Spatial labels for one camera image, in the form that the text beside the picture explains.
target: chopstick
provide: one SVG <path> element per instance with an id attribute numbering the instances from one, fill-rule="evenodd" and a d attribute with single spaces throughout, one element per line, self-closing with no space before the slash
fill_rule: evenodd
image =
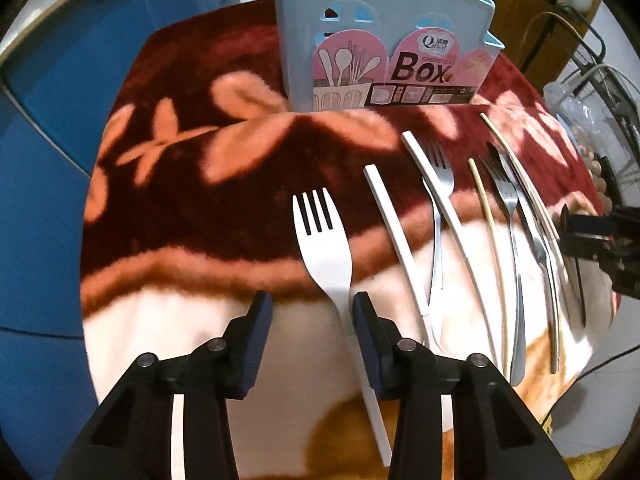
<path id="1" fill-rule="evenodd" d="M 484 297 L 482 296 L 482 293 L 480 291 L 480 284 L 478 282 L 478 278 L 476 277 L 477 274 L 475 272 L 474 265 L 472 264 L 473 256 L 469 254 L 469 252 L 466 250 L 466 247 L 463 241 L 463 229 L 462 229 L 462 224 L 460 223 L 460 219 L 458 218 L 456 210 L 453 209 L 451 200 L 449 200 L 449 197 L 445 196 L 445 194 L 442 192 L 442 189 L 441 189 L 442 184 L 440 184 L 440 181 L 435 171 L 433 171 L 433 166 L 429 162 L 429 159 L 427 158 L 427 156 L 424 154 L 422 148 L 420 147 L 420 144 L 418 144 L 418 141 L 415 140 L 414 134 L 407 131 L 402 133 L 401 137 L 402 137 L 402 142 L 404 142 L 404 145 L 409 150 L 409 153 L 411 153 L 413 160 L 418 165 L 418 168 L 420 169 L 420 172 L 424 177 L 425 183 L 431 190 L 431 193 L 436 201 L 436 205 L 438 206 L 440 213 L 444 216 L 444 219 L 447 221 L 447 224 L 449 224 L 449 227 L 456 240 L 456 243 L 458 244 L 458 248 L 460 249 L 460 253 L 462 254 L 465 260 L 466 269 L 468 270 L 469 276 L 471 277 L 471 282 L 474 286 L 474 289 L 476 290 L 476 295 L 480 303 L 482 316 L 484 317 L 484 323 L 487 328 L 489 348 L 492 354 L 491 357 L 493 362 L 497 363 L 498 354 L 495 350 L 494 339 L 491 334 L 491 325 L 489 324 L 488 309 L 486 307 L 486 302 L 484 300 Z"/>
<path id="2" fill-rule="evenodd" d="M 404 274 L 409 283 L 409 289 L 411 290 L 411 295 L 414 298 L 414 304 L 418 311 L 418 318 L 420 319 L 420 326 L 422 327 L 420 331 L 424 332 L 422 343 L 426 344 L 428 342 L 429 348 L 432 352 L 444 355 L 444 351 L 434 337 L 433 329 L 430 325 L 430 322 L 432 322 L 431 320 L 436 316 L 436 313 L 431 311 L 429 303 L 427 302 L 427 297 L 424 292 L 424 284 L 420 282 L 420 273 L 415 265 L 414 256 L 411 254 L 411 249 L 409 248 L 409 244 L 404 236 L 404 231 L 402 230 L 402 225 L 400 224 L 398 215 L 391 203 L 389 194 L 386 192 L 385 184 L 382 182 L 378 168 L 374 164 L 365 166 L 364 175 L 367 177 L 367 182 L 369 183 L 371 192 L 376 199 L 378 209 L 385 221 L 386 228 L 389 231 L 389 235 L 391 236 L 391 240 L 396 249 L 396 254 L 398 255 L 398 259 L 402 264 Z"/>
<path id="3" fill-rule="evenodd" d="M 560 266 L 560 262 L 562 262 L 561 268 L 559 270 L 562 270 L 562 268 L 564 267 L 563 269 L 564 272 L 559 272 L 559 274 L 563 284 L 565 285 L 569 283 L 574 296 L 579 296 L 580 292 L 576 290 L 577 285 L 572 279 L 572 277 L 570 276 L 569 272 L 567 271 L 566 263 L 564 261 L 564 255 L 560 252 L 560 247 L 558 246 L 558 240 L 560 239 L 560 236 L 558 235 L 556 226 L 554 225 L 551 219 L 551 214 L 546 208 L 545 203 L 542 202 L 542 199 L 540 198 L 540 194 L 538 193 L 538 190 L 533 185 L 531 179 L 529 178 L 529 175 L 524 170 L 524 167 L 518 160 L 518 157 L 516 156 L 516 154 L 508 145 L 507 141 L 504 139 L 502 134 L 498 131 L 498 128 L 496 128 L 495 125 L 491 122 L 491 119 L 489 119 L 489 117 L 487 117 L 485 113 L 481 113 L 480 117 L 482 118 L 484 123 L 489 127 L 492 134 L 494 134 L 495 138 L 498 140 L 498 143 L 501 145 L 504 152 L 509 157 L 509 160 L 511 161 L 511 165 L 516 171 L 516 176 L 520 180 L 520 184 L 522 185 L 525 192 L 527 193 L 529 197 L 529 201 L 532 203 L 534 207 L 536 216 L 541 221 L 542 229 L 546 234 L 546 238 L 547 238 L 546 241 L 549 244 L 555 256 L 555 260 L 558 263 L 558 266 Z M 562 294 L 564 295 L 564 300 L 566 301 L 567 304 L 569 304 L 564 287 L 561 287 L 561 288 L 562 288 Z"/>
<path id="4" fill-rule="evenodd" d="M 466 162 L 469 166 L 469 170 L 471 170 L 471 175 L 474 178 L 474 183 L 476 184 L 476 191 L 478 192 L 478 198 L 480 199 L 480 205 L 482 206 L 482 211 L 484 212 L 484 217 L 487 222 L 487 230 L 489 231 L 489 236 L 492 242 L 492 248 L 494 249 L 494 264 L 495 264 L 495 275 L 498 280 L 498 288 L 500 289 L 500 304 L 502 307 L 502 368 L 504 378 L 508 381 L 510 380 L 510 371 L 511 367 L 509 364 L 509 329 L 507 323 L 507 292 L 504 287 L 503 280 L 503 272 L 502 272 L 502 263 L 500 261 L 500 253 L 498 252 L 498 240 L 495 233 L 495 222 L 494 215 L 491 212 L 491 207 L 489 206 L 489 200 L 486 196 L 486 191 L 484 190 L 484 185 L 482 184 L 482 179 L 480 178 L 480 173 L 478 173 L 478 167 L 476 166 L 476 162 L 470 158 Z"/>

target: table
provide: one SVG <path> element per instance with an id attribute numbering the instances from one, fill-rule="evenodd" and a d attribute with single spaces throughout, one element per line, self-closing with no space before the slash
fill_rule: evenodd
<path id="1" fill-rule="evenodd" d="M 82 316 L 98 398 L 142 352 L 165 359 L 221 335 L 261 288 L 274 297 L 270 337 L 255 388 L 229 405 L 241 477 L 386 478 L 337 313 L 300 259 L 291 199 L 329 190 L 350 240 L 352 291 L 367 290 L 380 316 L 412 333 L 408 287 L 362 170 L 367 164 L 380 170 L 428 283 L 431 204 L 399 134 L 411 130 L 439 142 L 454 171 L 452 203 L 472 251 L 486 259 L 480 281 L 499 352 L 503 314 L 492 251 L 466 164 L 487 154 L 490 133 L 480 112 L 518 153 L 546 206 L 602 211 L 568 136 L 504 56 L 469 105 L 296 114 L 284 97 L 272 0 L 216 10 L 153 34 L 114 103 L 84 213 Z M 500 258 L 508 262 L 504 215 L 492 194 L 490 201 Z M 542 273 L 517 230 L 527 373 L 516 390 L 542 419 L 606 333 L 614 298 L 608 278 L 585 263 L 587 327 L 568 290 L 561 368 L 551 375 Z M 443 249 L 442 344 L 456 358 L 489 355 L 471 281 L 447 230 Z M 513 332 L 512 281 L 505 279 Z M 397 408 L 382 403 L 391 435 Z M 178 418 L 175 424 L 179 431 Z M 451 414 L 444 413 L 444 478 L 452 475 L 450 428 Z"/>

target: white chopstick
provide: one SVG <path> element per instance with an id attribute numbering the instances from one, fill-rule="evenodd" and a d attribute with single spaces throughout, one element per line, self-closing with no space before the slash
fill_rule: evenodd
<path id="1" fill-rule="evenodd" d="M 456 239 L 456 243 L 460 248 L 460 252 L 465 260 L 466 269 L 469 272 L 469 276 L 471 277 L 471 282 L 476 290 L 476 295 L 478 296 L 478 300 L 480 303 L 480 308 L 482 311 L 482 316 L 484 317 L 484 323 L 487 329 L 487 336 L 489 342 L 489 350 L 491 352 L 491 359 L 494 364 L 499 364 L 498 353 L 495 350 L 494 338 L 491 333 L 491 325 L 489 324 L 488 310 L 486 307 L 486 302 L 480 290 L 480 284 L 476 277 L 476 272 L 474 270 L 474 264 L 472 263 L 472 255 L 466 250 L 465 243 L 463 241 L 463 229 L 462 224 L 460 223 L 460 219 L 456 213 L 456 210 L 453 209 L 453 205 L 451 204 L 451 200 L 446 196 L 445 193 L 442 192 L 442 185 L 440 184 L 440 180 L 438 179 L 435 171 L 433 171 L 433 166 L 429 162 L 429 159 L 424 154 L 420 144 L 415 140 L 414 134 L 411 132 L 404 132 L 402 134 L 402 142 L 411 153 L 412 158 L 415 163 L 418 165 L 422 176 L 424 177 L 424 181 L 431 190 L 431 193 L 436 201 L 436 205 L 438 209 L 444 216 L 444 219 L 449 224 L 451 231 L 453 232 L 453 236 Z"/>
<path id="2" fill-rule="evenodd" d="M 382 182 L 378 168 L 373 164 L 365 166 L 364 174 L 367 177 L 371 192 L 376 199 L 380 214 L 385 220 L 386 228 L 396 248 L 398 260 L 400 260 L 406 279 L 409 282 L 409 289 L 411 290 L 414 304 L 418 310 L 418 318 L 420 319 L 420 325 L 422 327 L 421 332 L 424 332 L 422 343 L 426 345 L 428 342 L 428 346 L 432 352 L 444 354 L 439 341 L 436 340 L 433 334 L 433 324 L 437 322 L 442 325 L 443 313 L 434 312 L 427 302 L 424 283 L 420 280 L 420 273 L 415 265 L 414 256 L 409 248 L 409 243 L 406 241 L 402 225 L 391 203 L 389 194 L 386 192 L 386 187 L 384 182 Z"/>

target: blue cabinet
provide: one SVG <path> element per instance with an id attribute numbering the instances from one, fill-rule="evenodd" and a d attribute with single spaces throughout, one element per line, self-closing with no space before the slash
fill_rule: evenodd
<path id="1" fill-rule="evenodd" d="M 239 0 L 67 0 L 0 72 L 35 122 L 88 173 L 120 86 L 154 31 Z"/>
<path id="2" fill-rule="evenodd" d="M 84 342 L 0 330 L 0 428 L 34 480 L 50 480 L 97 400 Z"/>
<path id="3" fill-rule="evenodd" d="M 0 326 L 82 336 L 88 184 L 0 94 Z"/>

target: screw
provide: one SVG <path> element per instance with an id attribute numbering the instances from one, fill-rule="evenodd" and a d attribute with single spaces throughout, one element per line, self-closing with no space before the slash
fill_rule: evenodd
<path id="1" fill-rule="evenodd" d="M 409 339 L 407 337 L 403 337 L 398 341 L 398 348 L 404 350 L 405 352 L 413 352 L 416 346 L 416 342 L 413 339 Z"/>
<path id="2" fill-rule="evenodd" d="M 226 348 L 226 341 L 221 337 L 215 337 L 207 341 L 207 348 L 212 352 L 220 352 Z"/>
<path id="3" fill-rule="evenodd" d="M 478 368 L 484 368 L 489 363 L 489 359 L 487 359 L 486 356 L 482 354 L 471 354 L 471 357 L 469 359 L 471 360 L 471 364 L 477 366 Z"/>
<path id="4" fill-rule="evenodd" d="M 156 362 L 156 356 L 154 354 L 152 354 L 151 352 L 148 352 L 146 354 L 142 354 L 142 355 L 138 356 L 138 358 L 136 359 L 136 364 L 140 368 L 148 368 L 149 366 L 151 366 L 155 362 Z"/>

